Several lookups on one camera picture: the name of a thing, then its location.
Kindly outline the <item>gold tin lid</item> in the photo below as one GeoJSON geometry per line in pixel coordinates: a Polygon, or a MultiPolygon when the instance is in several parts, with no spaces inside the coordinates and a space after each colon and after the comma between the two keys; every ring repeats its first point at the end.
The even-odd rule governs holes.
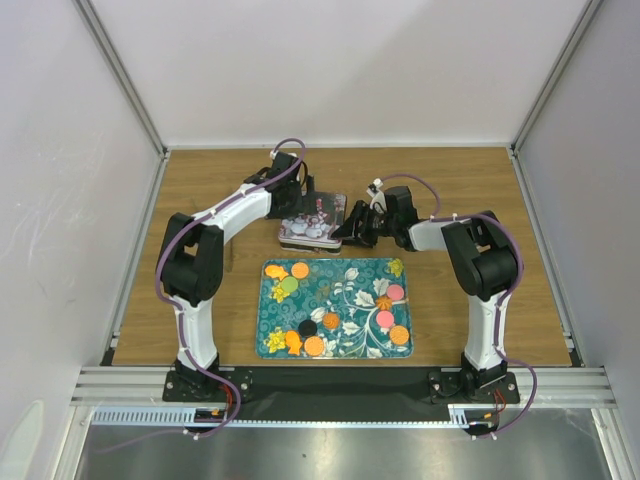
{"type": "Polygon", "coordinates": [[[343,224],[346,204],[345,194],[316,192],[308,199],[304,213],[281,221],[279,242],[342,244],[341,240],[331,239],[330,234],[343,224]]]}

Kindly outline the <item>gold cookie tin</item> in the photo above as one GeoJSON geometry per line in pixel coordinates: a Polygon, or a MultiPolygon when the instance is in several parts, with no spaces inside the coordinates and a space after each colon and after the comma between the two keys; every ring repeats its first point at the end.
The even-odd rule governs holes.
{"type": "Polygon", "coordinates": [[[288,242],[284,241],[280,243],[280,247],[283,250],[306,252],[312,254],[326,254],[326,255],[339,255],[342,251],[342,244],[325,244],[322,242],[288,242]]]}

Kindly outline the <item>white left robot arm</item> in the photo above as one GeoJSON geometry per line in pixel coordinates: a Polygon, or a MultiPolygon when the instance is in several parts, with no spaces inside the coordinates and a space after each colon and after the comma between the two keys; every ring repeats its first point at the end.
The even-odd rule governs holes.
{"type": "Polygon", "coordinates": [[[192,215],[176,213],[165,230],[155,271],[158,298],[172,306],[178,332],[174,363],[185,388],[198,400],[213,398],[226,380],[212,321],[214,295],[223,280],[225,245],[259,219],[282,219],[303,209],[305,151],[276,146],[272,164],[247,177],[236,191],[192,215]]]}

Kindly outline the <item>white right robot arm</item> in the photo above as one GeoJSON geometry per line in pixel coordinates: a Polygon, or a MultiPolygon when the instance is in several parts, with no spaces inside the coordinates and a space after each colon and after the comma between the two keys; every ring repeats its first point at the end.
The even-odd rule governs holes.
{"type": "Polygon", "coordinates": [[[372,248],[392,238],[409,252],[444,251],[469,301],[467,343],[461,354],[462,394],[474,402],[492,395],[507,374],[504,324],[523,261],[511,234],[495,213],[421,219],[407,186],[380,190],[370,185],[370,201],[360,200],[331,236],[347,245],[372,248]]]}

